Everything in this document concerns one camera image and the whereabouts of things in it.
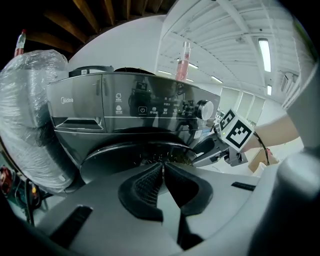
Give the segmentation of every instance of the ceiling light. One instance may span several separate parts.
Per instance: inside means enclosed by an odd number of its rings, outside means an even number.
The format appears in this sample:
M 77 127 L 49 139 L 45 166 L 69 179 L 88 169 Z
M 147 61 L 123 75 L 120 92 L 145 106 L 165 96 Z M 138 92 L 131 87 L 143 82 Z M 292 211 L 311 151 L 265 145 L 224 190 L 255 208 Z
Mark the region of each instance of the ceiling light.
M 272 86 L 268 85 L 266 89 L 267 89 L 268 95 L 271 95 L 272 94 Z
M 169 74 L 169 75 L 172 75 L 171 73 L 169 73 L 169 72 L 166 72 L 166 71 L 162 71 L 162 70 L 158 70 L 158 72 L 161 72 L 161 73 L 164 73 L 164 74 Z
M 193 68 L 195 68 L 195 69 L 198 69 L 198 68 L 199 68 L 198 66 L 193 65 L 193 64 L 191 64 L 191 63 L 189 63 L 189 66 L 190 66 L 190 67 L 193 67 Z
M 264 70 L 271 72 L 271 57 L 270 57 L 270 48 L 269 42 L 267 39 L 259 39 L 259 45 L 262 53 Z
M 213 78 L 214 80 L 216 80 L 217 82 L 219 82 L 219 83 L 223 83 L 221 80 L 219 80 L 218 78 L 216 78 L 216 77 L 214 77 L 213 75 L 211 76 L 211 78 Z

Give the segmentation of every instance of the cable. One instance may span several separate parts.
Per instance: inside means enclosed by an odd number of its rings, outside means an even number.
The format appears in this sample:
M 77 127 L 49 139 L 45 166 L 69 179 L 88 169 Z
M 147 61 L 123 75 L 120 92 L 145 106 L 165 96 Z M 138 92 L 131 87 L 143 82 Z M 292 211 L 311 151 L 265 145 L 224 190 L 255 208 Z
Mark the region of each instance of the cable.
M 42 200 L 43 200 L 42 195 L 41 195 L 41 191 L 40 191 L 39 187 L 38 187 L 36 184 L 34 184 L 34 187 L 35 187 L 35 191 L 36 191 L 37 194 L 38 194 L 38 201 L 36 202 L 35 205 L 32 205 L 32 210 L 33 210 L 33 211 L 34 211 L 35 209 L 38 209 L 38 208 L 41 206 Z
M 21 184 L 21 179 L 19 178 L 19 183 L 18 186 L 16 186 L 15 192 L 14 192 L 14 198 L 15 198 L 15 202 L 16 204 L 21 208 L 24 209 L 26 208 L 26 204 L 24 202 L 22 202 L 22 200 L 20 198 L 18 198 L 17 192 L 19 190 L 20 184 Z
M 217 167 L 211 166 L 212 168 L 216 169 L 219 173 L 222 173 Z
M 47 199 L 47 198 L 49 198 L 49 197 L 52 197 L 52 196 L 53 196 L 53 194 L 45 193 L 45 194 L 42 196 L 42 200 L 45 200 L 45 199 Z
M 261 138 L 259 137 L 259 135 L 258 135 L 256 132 L 254 132 L 254 136 L 256 137 L 256 139 L 258 140 L 258 142 L 259 142 L 259 143 L 261 144 L 261 146 L 263 147 L 264 152 L 265 152 L 265 157 L 266 157 L 266 165 L 269 166 L 270 163 L 269 163 L 268 151 L 267 151 L 267 149 L 266 149 L 266 146 L 265 146 L 265 144 L 262 142 Z
M 29 182 L 30 182 L 30 179 L 27 178 L 27 179 L 25 180 L 25 185 L 24 185 L 24 196 L 25 196 L 25 202 L 26 202 L 26 212 L 27 212 L 28 217 L 29 217 L 28 219 L 29 219 L 29 221 L 30 221 L 30 224 L 31 224 L 32 226 L 34 226 L 34 225 L 35 225 L 34 214 L 33 214 L 32 209 L 31 209 L 30 197 L 29 197 L 29 191 L 30 191 L 30 189 L 29 189 L 29 187 L 30 187 Z

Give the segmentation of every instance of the washing machine drum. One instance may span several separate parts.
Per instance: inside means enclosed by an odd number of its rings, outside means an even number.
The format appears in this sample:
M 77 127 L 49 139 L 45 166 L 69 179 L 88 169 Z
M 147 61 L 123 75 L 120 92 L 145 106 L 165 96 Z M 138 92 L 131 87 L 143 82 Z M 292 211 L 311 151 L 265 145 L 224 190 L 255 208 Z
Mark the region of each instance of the washing machine drum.
M 102 147 L 82 163 L 80 174 L 85 183 L 104 176 L 154 163 L 192 165 L 196 154 L 186 145 L 172 141 L 130 141 Z

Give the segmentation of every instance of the red bottle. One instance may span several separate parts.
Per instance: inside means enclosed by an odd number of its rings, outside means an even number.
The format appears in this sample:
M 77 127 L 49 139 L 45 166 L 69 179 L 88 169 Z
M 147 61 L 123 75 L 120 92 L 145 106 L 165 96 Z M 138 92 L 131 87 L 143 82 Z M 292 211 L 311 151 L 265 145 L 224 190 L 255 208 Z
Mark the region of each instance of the red bottle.
M 187 80 L 188 67 L 190 58 L 190 43 L 184 42 L 182 53 L 178 62 L 178 68 L 176 70 L 175 80 L 185 82 Z
M 26 30 L 23 29 L 21 32 L 21 35 L 19 35 L 18 37 L 18 41 L 16 42 L 14 57 L 24 53 L 25 42 L 26 42 Z

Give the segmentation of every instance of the window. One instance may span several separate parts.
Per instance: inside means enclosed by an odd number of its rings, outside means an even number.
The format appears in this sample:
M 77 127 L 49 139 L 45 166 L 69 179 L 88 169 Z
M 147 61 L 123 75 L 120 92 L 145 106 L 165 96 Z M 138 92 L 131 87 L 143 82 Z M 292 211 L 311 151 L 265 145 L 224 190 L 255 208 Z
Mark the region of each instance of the window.
M 264 108 L 264 105 L 265 105 L 265 100 L 263 98 L 260 98 L 257 96 L 254 97 L 253 104 L 247 119 L 257 124 L 260 118 L 262 109 Z
M 239 107 L 236 111 L 239 116 L 241 116 L 243 118 L 247 117 L 247 113 L 249 111 L 253 97 L 254 96 L 250 93 L 246 93 L 246 92 L 242 93 L 241 101 L 240 101 Z
M 234 108 L 239 93 L 238 90 L 223 87 L 220 95 L 220 110 L 226 113 L 229 109 Z

